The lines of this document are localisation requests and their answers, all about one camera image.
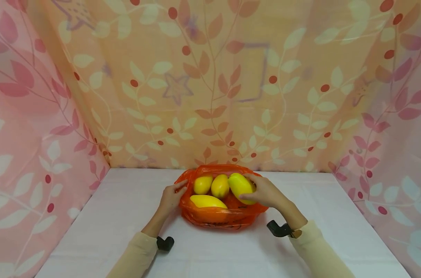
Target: sleeve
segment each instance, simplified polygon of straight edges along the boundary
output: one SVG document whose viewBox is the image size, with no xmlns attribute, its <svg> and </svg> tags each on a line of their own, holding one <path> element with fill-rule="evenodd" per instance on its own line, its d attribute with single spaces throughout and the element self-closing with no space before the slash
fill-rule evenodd
<svg viewBox="0 0 421 278">
<path fill-rule="evenodd" d="M 314 278 L 355 277 L 326 242 L 313 220 L 307 222 L 300 230 L 302 231 L 301 236 L 290 238 L 290 241 L 311 270 Z"/>
<path fill-rule="evenodd" d="M 157 250 L 156 238 L 138 232 L 128 243 L 107 278 L 141 278 L 152 263 Z"/>
</svg>

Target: mango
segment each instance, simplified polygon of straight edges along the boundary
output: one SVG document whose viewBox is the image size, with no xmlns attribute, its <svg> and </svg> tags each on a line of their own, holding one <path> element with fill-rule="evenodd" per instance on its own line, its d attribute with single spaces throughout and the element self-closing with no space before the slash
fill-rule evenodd
<svg viewBox="0 0 421 278">
<path fill-rule="evenodd" d="M 199 208 L 207 207 L 219 207 L 226 209 L 227 206 L 218 198 L 209 195 L 192 195 L 190 196 L 192 201 Z"/>
<path fill-rule="evenodd" d="M 232 175 L 230 175 L 227 181 L 229 183 L 229 187 L 233 195 L 236 196 L 236 198 L 239 199 L 240 202 L 242 202 L 245 205 L 253 205 L 256 203 L 254 201 L 242 200 L 239 197 L 241 194 L 250 194 L 254 193 L 257 190 L 257 188 L 249 179 L 246 179 L 240 173 L 233 173 Z"/>
<path fill-rule="evenodd" d="M 224 199 L 229 194 L 229 183 L 225 174 L 218 175 L 211 183 L 211 194 L 218 198 Z"/>
<path fill-rule="evenodd" d="M 205 175 L 196 178 L 195 182 L 193 183 L 193 191 L 198 195 L 207 194 L 207 192 L 210 190 L 212 181 L 213 178 L 211 175 Z"/>
</svg>

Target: orange plastic bag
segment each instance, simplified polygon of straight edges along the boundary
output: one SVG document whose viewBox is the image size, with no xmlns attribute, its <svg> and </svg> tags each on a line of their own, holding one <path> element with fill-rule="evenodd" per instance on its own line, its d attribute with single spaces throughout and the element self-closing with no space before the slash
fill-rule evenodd
<svg viewBox="0 0 421 278">
<path fill-rule="evenodd" d="M 231 192 L 222 200 L 227 205 L 227 209 L 217 207 L 198 208 L 190 201 L 190 196 L 194 194 L 193 183 L 196 178 L 205 174 L 211 174 L 215 178 L 220 174 L 230 175 L 232 173 L 251 173 L 260 176 L 248 168 L 238 165 L 203 165 L 195 170 L 184 172 L 175 182 L 189 180 L 186 185 L 187 191 L 181 197 L 179 205 L 182 209 L 182 217 L 193 225 L 201 227 L 240 230 L 252 225 L 257 216 L 264 213 L 268 207 L 264 207 L 258 203 L 245 205 Z"/>
</svg>

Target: floral fabric backdrop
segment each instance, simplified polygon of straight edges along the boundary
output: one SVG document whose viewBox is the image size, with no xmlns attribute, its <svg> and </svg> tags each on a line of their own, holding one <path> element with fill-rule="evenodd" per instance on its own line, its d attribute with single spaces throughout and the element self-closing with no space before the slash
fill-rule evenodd
<svg viewBox="0 0 421 278">
<path fill-rule="evenodd" d="M 0 278 L 41 268 L 108 171 L 97 146 L 27 15 L 0 0 Z"/>
</svg>

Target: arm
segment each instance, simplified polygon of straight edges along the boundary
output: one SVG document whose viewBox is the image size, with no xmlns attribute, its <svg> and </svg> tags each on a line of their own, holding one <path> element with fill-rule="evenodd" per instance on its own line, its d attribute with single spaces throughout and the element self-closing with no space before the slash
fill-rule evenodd
<svg viewBox="0 0 421 278">
<path fill-rule="evenodd" d="M 141 278 L 155 258 L 157 236 L 169 214 L 178 206 L 186 188 L 181 188 L 187 181 L 170 185 L 164 189 L 160 205 L 152 219 L 137 232 L 117 263 L 108 273 L 107 278 Z"/>
<path fill-rule="evenodd" d="M 290 241 L 311 270 L 313 277 L 354 278 L 351 270 L 326 242 L 315 222 L 308 222 L 296 205 L 287 199 L 269 179 L 255 175 L 246 175 L 246 177 L 256 184 L 257 191 L 240 197 L 277 209 L 292 230 L 301 231 L 295 232 L 295 238 L 290 238 Z"/>
</svg>

